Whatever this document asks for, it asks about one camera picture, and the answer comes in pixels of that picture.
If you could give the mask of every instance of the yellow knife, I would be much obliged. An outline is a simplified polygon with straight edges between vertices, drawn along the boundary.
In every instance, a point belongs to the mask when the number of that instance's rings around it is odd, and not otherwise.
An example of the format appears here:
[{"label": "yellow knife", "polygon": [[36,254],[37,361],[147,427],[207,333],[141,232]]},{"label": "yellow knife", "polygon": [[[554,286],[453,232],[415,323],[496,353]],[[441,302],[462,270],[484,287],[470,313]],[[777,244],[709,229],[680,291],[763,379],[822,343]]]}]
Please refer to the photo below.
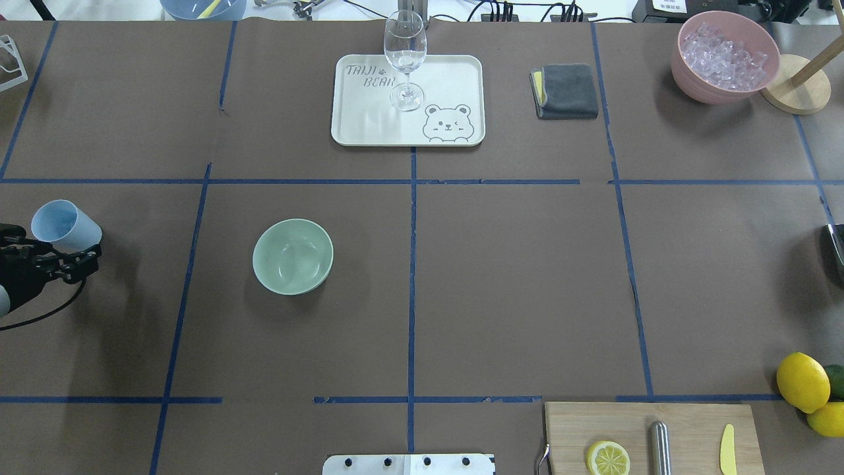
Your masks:
[{"label": "yellow knife", "polygon": [[721,436],[721,472],[724,475],[736,475],[736,445],[733,433],[733,425],[727,424],[724,427],[724,434]]},{"label": "yellow knife", "polygon": [[199,14],[199,16],[197,16],[197,18],[198,19],[208,18],[214,12],[214,9],[217,8],[217,5],[219,5],[219,0],[214,0],[213,2],[211,2],[210,5],[208,5],[208,7],[206,9],[203,10],[202,13]]}]

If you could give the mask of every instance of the pink bowl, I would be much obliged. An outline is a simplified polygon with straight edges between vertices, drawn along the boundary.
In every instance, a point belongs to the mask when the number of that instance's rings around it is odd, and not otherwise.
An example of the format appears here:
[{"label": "pink bowl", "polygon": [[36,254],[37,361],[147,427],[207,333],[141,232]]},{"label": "pink bowl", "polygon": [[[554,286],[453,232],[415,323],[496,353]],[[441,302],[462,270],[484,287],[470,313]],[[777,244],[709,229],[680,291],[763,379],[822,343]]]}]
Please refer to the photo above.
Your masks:
[{"label": "pink bowl", "polygon": [[[707,83],[701,76],[692,71],[688,63],[680,54],[680,43],[689,33],[697,30],[701,23],[717,26],[728,40],[743,41],[744,49],[753,54],[763,52],[768,55],[765,66],[762,68],[767,77],[754,90],[726,90],[716,85]],[[753,20],[739,14],[722,11],[711,11],[697,14],[686,20],[677,35],[677,42],[671,53],[671,74],[680,89],[689,97],[704,104],[727,104],[740,101],[745,97],[752,96],[764,89],[776,77],[780,68],[780,49],[776,47],[774,39],[764,28],[757,25]]]}]

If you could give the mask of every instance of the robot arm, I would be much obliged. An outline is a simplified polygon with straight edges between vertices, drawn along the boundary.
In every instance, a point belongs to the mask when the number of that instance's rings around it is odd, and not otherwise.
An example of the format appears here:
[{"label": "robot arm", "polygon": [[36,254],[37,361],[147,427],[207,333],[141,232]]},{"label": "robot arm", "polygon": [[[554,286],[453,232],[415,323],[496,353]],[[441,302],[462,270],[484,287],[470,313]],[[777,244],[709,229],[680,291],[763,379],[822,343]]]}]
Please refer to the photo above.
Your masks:
[{"label": "robot arm", "polygon": [[84,281],[99,269],[101,255],[99,244],[60,253],[49,243],[27,239],[23,227],[0,223],[0,317],[38,297],[47,282]]}]

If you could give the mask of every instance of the wooden cutting board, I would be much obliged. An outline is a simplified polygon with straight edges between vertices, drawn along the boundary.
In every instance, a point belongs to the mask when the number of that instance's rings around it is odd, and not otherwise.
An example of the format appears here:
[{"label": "wooden cutting board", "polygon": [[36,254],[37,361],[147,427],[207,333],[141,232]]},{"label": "wooden cutting board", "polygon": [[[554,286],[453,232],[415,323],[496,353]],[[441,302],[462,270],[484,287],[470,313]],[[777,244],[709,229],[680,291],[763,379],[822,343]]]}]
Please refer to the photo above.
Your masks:
[{"label": "wooden cutting board", "polygon": [[668,426],[673,473],[721,475],[721,434],[731,423],[738,475],[765,474],[750,406],[641,402],[546,402],[551,472],[588,475],[589,447],[612,440],[630,455],[630,475],[648,475],[652,473],[648,431],[654,421]]}]

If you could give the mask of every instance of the wooden pole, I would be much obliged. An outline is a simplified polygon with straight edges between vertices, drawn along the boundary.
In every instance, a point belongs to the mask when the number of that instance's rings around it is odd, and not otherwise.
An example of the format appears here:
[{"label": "wooden pole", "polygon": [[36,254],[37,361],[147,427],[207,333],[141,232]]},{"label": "wooden pole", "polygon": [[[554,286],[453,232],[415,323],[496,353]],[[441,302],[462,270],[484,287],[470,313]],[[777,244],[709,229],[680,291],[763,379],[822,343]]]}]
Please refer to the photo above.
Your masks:
[{"label": "wooden pole", "polygon": [[809,61],[809,64],[806,64],[802,69],[797,71],[797,73],[792,77],[792,85],[797,87],[806,82],[806,79],[811,78],[815,73],[820,71],[821,68],[826,66],[829,61],[832,61],[833,57],[841,54],[842,51],[844,51],[844,35],[839,36],[837,40],[833,41],[829,46],[824,48],[824,51],[814,57],[812,61]]}]

